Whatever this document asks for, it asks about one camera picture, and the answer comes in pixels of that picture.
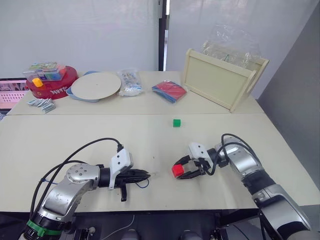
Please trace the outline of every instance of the gray wall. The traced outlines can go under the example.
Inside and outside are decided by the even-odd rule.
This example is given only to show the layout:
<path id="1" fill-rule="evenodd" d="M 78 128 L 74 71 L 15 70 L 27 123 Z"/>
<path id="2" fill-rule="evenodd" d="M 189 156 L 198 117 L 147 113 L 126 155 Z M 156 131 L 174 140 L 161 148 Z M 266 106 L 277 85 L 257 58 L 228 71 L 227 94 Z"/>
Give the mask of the gray wall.
<path id="1" fill-rule="evenodd" d="M 258 102 L 320 188 L 319 3 Z"/>

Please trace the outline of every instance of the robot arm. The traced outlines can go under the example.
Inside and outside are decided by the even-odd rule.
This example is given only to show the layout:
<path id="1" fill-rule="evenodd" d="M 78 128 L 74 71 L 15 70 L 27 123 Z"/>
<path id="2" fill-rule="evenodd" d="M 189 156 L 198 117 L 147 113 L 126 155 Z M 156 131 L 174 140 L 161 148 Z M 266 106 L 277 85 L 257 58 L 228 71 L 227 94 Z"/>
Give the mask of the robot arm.
<path id="1" fill-rule="evenodd" d="M 120 188 L 121 201 L 126 201 L 126 184 L 150 177 L 144 170 L 130 169 L 132 166 L 131 154 L 124 148 L 112 157 L 110 168 L 85 163 L 71 166 L 28 221 L 20 240 L 58 240 L 66 224 L 72 220 L 82 196 L 97 187 Z"/>
<path id="2" fill-rule="evenodd" d="M 266 173 L 254 152 L 237 144 L 246 145 L 236 137 L 224 140 L 224 150 L 221 143 L 206 150 L 203 145 L 193 142 L 189 145 L 190 154 L 172 167 L 173 175 L 177 179 L 194 178 L 206 173 L 212 175 L 216 165 L 224 167 L 230 164 L 252 195 L 259 208 L 259 217 L 272 239 L 287 240 L 298 232 L 303 232 L 305 239 L 308 235 L 312 236 L 314 233 L 310 231 L 308 218 L 300 207 Z M 311 236 L 310 240 L 319 238 Z"/>

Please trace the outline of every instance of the table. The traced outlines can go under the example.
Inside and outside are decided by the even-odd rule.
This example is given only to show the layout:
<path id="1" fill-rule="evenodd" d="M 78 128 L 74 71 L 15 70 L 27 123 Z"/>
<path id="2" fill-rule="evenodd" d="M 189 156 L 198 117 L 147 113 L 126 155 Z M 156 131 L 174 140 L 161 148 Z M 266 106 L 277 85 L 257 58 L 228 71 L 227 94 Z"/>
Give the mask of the table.
<path id="1" fill-rule="evenodd" d="M 145 81 L 144 76 L 148 75 L 152 77 L 153 73 L 142 73 L 141 78 Z M 156 72 L 154 76 L 161 76 L 163 80 L 171 76 L 172 81 L 179 80 L 172 77 L 179 76 L 174 72 Z M 228 113 L 205 98 L 203 104 L 211 108 L 197 108 L 194 103 L 202 99 L 193 92 L 188 92 L 174 106 L 159 98 L 164 102 L 161 104 L 153 97 L 158 96 L 146 93 L 144 101 L 151 100 L 144 107 L 137 107 L 135 113 L 128 105 L 130 100 L 138 101 L 136 97 L 114 96 L 111 102 L 100 101 L 100 107 L 91 103 L 90 106 L 99 110 L 95 114 L 86 102 L 66 97 L 56 101 L 59 105 L 54 110 L 56 113 L 41 115 L 40 109 L 26 105 L 26 95 L 0 122 L 0 186 L 2 195 L 9 196 L 1 199 L 0 211 L 29 211 L 33 190 L 40 177 L 80 146 L 102 137 L 113 137 L 124 144 L 132 153 L 134 168 L 151 173 L 150 185 L 141 189 L 129 184 L 126 202 L 120 201 L 119 189 L 90 191 L 83 196 L 77 212 L 255 208 L 249 192 L 228 166 L 218 168 L 213 176 L 188 180 L 176 180 L 171 173 L 174 162 L 188 154 L 190 142 L 211 148 L 223 133 L 236 134 L 248 142 L 269 175 L 298 205 L 320 204 L 319 190 L 254 100 L 244 102 L 241 112 Z M 110 106 L 112 102 L 120 107 Z M 154 110 L 153 103 L 158 103 L 160 110 Z M 78 107 L 73 111 L 71 106 L 62 104 Z M 172 127 L 173 118 L 181 119 L 180 128 Z M 106 167 L 116 154 L 116 147 L 113 142 L 99 142 L 73 159 Z M 66 169 L 58 175 L 57 182 L 63 178 Z"/>

